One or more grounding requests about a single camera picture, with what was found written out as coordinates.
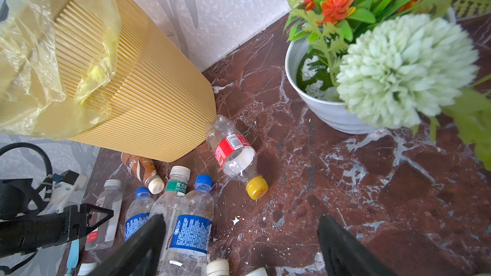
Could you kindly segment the white cap green label bottle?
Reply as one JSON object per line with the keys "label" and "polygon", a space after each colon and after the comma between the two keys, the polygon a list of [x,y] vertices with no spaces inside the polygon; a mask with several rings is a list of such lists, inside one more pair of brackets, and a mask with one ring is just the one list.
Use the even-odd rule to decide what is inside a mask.
{"label": "white cap green label bottle", "polygon": [[173,230],[176,218],[179,214],[179,206],[187,193],[187,184],[191,175],[191,170],[184,166],[173,166],[170,171],[170,178],[165,193],[156,200],[150,211],[150,217],[160,214],[166,223],[165,239],[162,244],[162,251],[157,267],[157,275],[160,274],[164,264],[164,257],[168,250],[170,232]]}

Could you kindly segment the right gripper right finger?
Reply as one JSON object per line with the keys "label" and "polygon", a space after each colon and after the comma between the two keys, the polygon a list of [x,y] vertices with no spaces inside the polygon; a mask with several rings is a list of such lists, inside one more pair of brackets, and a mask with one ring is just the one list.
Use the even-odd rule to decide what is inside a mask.
{"label": "right gripper right finger", "polygon": [[329,215],[320,218],[317,236],[328,275],[396,275]]}

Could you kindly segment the blue cap Pepsi water bottle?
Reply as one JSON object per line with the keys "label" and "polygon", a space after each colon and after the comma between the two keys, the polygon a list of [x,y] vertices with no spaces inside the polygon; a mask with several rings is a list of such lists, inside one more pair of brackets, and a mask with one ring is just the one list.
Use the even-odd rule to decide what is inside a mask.
{"label": "blue cap Pepsi water bottle", "polygon": [[125,217],[125,241],[146,223],[154,203],[152,194],[146,187],[139,187],[136,190],[135,199],[130,204]]}

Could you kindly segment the brown Nescafe coffee bottle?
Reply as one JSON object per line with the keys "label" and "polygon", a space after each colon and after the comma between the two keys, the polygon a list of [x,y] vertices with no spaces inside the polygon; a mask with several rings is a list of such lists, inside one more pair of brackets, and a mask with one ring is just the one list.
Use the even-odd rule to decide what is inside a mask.
{"label": "brown Nescafe coffee bottle", "polygon": [[160,194],[165,189],[164,180],[157,174],[152,159],[121,153],[121,162],[138,181],[153,195]]}

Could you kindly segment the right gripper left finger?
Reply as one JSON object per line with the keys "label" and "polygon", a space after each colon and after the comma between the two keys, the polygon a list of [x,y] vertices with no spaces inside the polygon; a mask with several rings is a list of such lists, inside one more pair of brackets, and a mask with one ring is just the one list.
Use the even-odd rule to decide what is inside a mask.
{"label": "right gripper left finger", "polygon": [[166,223],[161,214],[150,217],[123,245],[90,274],[149,275],[157,274]]}

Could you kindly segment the blue cap blue label bottle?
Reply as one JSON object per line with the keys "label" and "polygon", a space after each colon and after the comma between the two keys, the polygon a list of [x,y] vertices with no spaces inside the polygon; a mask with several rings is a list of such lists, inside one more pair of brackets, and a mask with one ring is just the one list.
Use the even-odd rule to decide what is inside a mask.
{"label": "blue cap blue label bottle", "polygon": [[194,189],[184,196],[159,275],[206,274],[208,243],[214,218],[211,189],[212,178],[198,175]]}

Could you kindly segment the yellow cap red label bottle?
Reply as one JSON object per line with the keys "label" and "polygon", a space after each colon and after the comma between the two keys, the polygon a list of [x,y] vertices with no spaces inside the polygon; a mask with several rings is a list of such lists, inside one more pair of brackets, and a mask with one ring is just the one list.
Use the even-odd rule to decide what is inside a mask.
{"label": "yellow cap red label bottle", "polygon": [[221,114],[205,127],[206,142],[225,176],[245,184],[253,200],[262,198],[269,186],[258,172],[258,156],[233,121]]}

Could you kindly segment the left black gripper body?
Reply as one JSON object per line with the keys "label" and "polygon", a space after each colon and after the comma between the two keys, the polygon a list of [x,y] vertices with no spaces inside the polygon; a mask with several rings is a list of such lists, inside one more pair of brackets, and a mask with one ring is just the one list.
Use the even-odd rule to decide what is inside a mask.
{"label": "left black gripper body", "polygon": [[32,179],[1,180],[1,257],[29,254],[78,240],[109,221],[114,212],[93,204],[72,205],[41,215],[45,201]]}

